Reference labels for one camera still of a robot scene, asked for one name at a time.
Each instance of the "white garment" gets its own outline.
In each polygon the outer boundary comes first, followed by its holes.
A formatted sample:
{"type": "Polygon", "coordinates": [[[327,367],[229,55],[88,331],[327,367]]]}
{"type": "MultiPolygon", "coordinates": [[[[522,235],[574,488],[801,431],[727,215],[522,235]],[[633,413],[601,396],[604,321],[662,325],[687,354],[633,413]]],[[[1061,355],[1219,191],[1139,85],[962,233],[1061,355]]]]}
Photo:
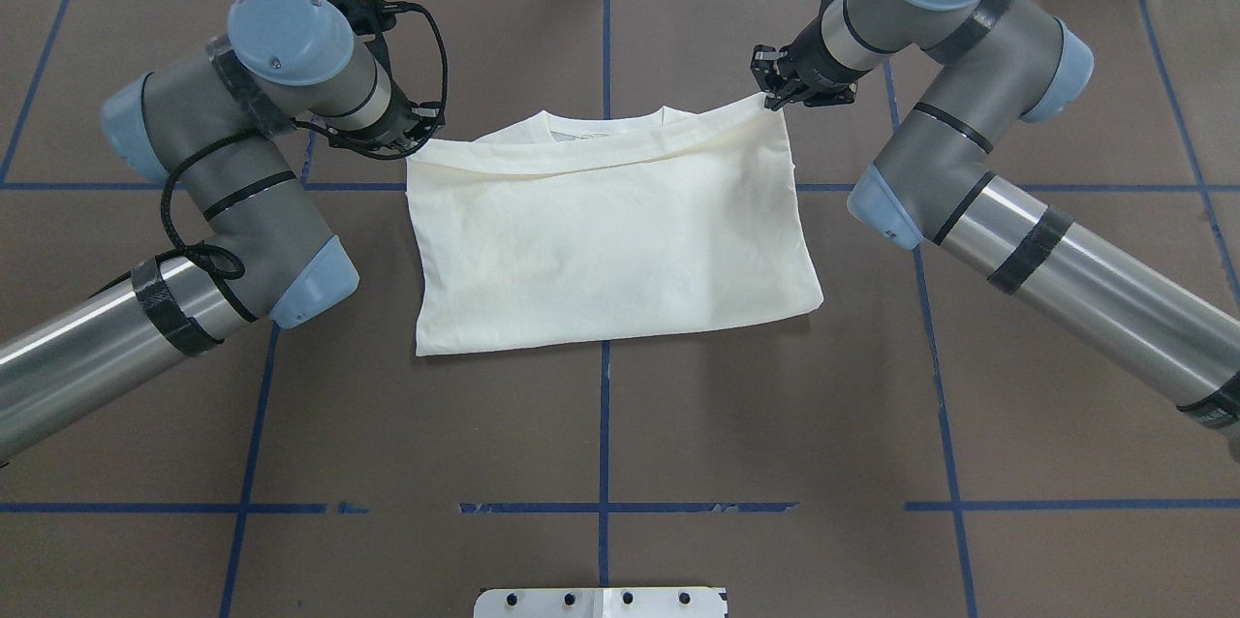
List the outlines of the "white garment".
{"type": "Polygon", "coordinates": [[[417,354],[697,333],[817,308],[784,115],[763,98],[630,120],[539,113],[475,143],[432,140],[408,163],[425,275],[417,354]]]}

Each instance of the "white metal bracket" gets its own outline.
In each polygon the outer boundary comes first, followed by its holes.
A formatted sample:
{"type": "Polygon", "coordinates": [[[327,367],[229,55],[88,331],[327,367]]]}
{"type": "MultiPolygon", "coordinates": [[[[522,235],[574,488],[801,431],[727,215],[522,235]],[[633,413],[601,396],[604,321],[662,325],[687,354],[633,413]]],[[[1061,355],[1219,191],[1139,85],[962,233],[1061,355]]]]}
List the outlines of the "white metal bracket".
{"type": "Polygon", "coordinates": [[[489,589],[474,618],[728,618],[714,587],[489,589]]]}

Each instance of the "folded cloth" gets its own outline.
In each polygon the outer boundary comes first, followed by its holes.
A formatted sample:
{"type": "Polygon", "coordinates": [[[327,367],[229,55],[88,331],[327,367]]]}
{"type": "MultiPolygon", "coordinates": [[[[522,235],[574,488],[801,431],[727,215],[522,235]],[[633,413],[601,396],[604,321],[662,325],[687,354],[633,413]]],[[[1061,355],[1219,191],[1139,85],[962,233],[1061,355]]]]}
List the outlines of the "folded cloth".
{"type": "Polygon", "coordinates": [[[784,115],[763,101],[616,122],[539,113],[489,140],[432,140],[408,163],[425,277],[417,354],[697,333],[817,308],[784,115]]]}

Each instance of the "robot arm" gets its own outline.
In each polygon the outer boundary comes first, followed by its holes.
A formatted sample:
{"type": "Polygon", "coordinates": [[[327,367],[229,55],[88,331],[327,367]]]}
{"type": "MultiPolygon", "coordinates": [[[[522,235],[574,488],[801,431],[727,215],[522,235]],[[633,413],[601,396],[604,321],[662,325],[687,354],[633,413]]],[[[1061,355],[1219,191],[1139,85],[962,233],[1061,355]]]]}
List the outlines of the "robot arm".
{"type": "Polygon", "coordinates": [[[293,328],[356,289],[348,254],[269,139],[305,110],[332,145],[371,158],[403,158],[429,139],[443,124],[446,57],[440,102],[413,103],[382,38],[409,10],[424,12],[381,0],[237,0],[226,35],[105,103],[113,148],[165,196],[170,171],[180,174],[215,235],[0,345],[0,460],[260,315],[293,328]]]}
{"type": "Polygon", "coordinates": [[[1240,460],[1240,323],[986,168],[1017,119],[1049,119],[1084,89],[1089,48],[1029,0],[821,12],[784,50],[755,48],[771,109],[851,102],[856,79],[911,45],[942,65],[849,195],[853,216],[905,249],[941,246],[1226,436],[1240,460]]]}

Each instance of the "silver cylinder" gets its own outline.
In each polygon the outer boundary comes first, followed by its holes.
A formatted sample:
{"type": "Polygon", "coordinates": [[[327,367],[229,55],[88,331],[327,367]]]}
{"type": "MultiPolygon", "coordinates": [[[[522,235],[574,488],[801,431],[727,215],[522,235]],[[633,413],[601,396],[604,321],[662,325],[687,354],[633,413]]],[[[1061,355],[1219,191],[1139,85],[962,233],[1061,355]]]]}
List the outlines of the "silver cylinder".
{"type": "MultiPolygon", "coordinates": [[[[1047,205],[994,177],[942,247],[992,275],[1047,205]]],[[[1073,222],[1016,297],[1038,308],[1178,406],[1240,370],[1240,323],[1073,222]]]]}
{"type": "MultiPolygon", "coordinates": [[[[182,313],[213,338],[246,325],[185,258],[160,266],[182,313]]],[[[0,462],[185,359],[123,282],[0,345],[0,462]]]]}

